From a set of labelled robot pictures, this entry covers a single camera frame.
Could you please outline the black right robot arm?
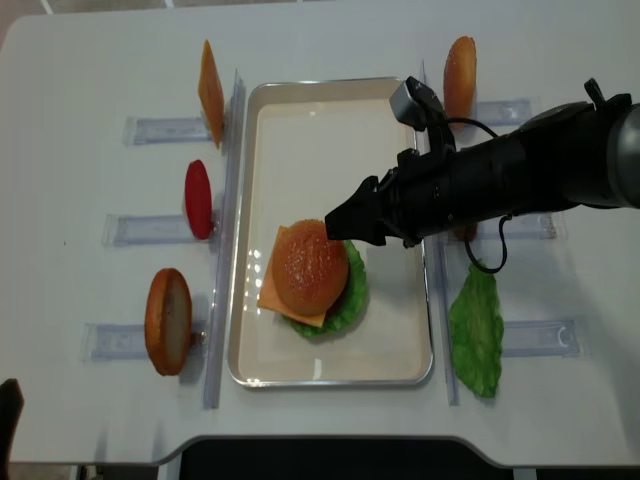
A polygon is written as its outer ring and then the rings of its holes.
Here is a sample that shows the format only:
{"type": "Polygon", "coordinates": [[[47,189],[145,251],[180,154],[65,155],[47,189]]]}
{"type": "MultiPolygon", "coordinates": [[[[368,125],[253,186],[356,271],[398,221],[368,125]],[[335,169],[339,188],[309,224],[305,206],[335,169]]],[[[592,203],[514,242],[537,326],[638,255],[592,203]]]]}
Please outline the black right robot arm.
{"type": "Polygon", "coordinates": [[[543,112],[515,131],[457,149],[435,93],[414,77],[390,98],[396,119],[425,132],[425,154],[407,149],[383,178],[367,177],[325,217],[332,240],[408,247],[472,223],[578,205],[639,205],[639,107],[630,95],[605,99],[594,80],[587,102],[543,112]]]}

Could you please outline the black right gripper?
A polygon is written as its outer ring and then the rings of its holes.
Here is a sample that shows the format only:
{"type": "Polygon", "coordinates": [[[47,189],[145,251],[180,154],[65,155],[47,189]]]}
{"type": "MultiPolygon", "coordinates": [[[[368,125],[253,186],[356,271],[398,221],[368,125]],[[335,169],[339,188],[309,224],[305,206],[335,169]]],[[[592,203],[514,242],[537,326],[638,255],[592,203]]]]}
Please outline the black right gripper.
{"type": "Polygon", "coordinates": [[[353,195],[325,216],[327,237],[385,246],[388,233],[411,248],[425,237],[451,229],[452,154],[449,148],[425,154],[416,149],[400,152],[397,166],[380,184],[377,176],[365,178],[353,195]]]}

